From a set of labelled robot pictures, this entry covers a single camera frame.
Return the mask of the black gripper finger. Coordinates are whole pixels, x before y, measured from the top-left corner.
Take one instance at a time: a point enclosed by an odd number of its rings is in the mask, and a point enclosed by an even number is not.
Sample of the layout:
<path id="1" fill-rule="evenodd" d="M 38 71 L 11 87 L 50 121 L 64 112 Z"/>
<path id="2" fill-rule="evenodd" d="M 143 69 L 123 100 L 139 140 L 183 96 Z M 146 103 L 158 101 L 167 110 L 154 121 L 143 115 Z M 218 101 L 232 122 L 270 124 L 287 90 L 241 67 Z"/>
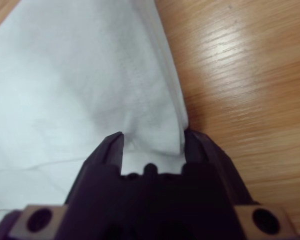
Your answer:
<path id="1" fill-rule="evenodd" d="M 239 174 L 231 158 L 207 134 L 188 128 L 184 131 L 184 137 L 187 163 L 210 163 L 220 175 Z"/>
<path id="2" fill-rule="evenodd" d="M 111 165 L 122 170 L 125 137 L 121 131 L 107 136 L 84 161 L 83 165 Z"/>

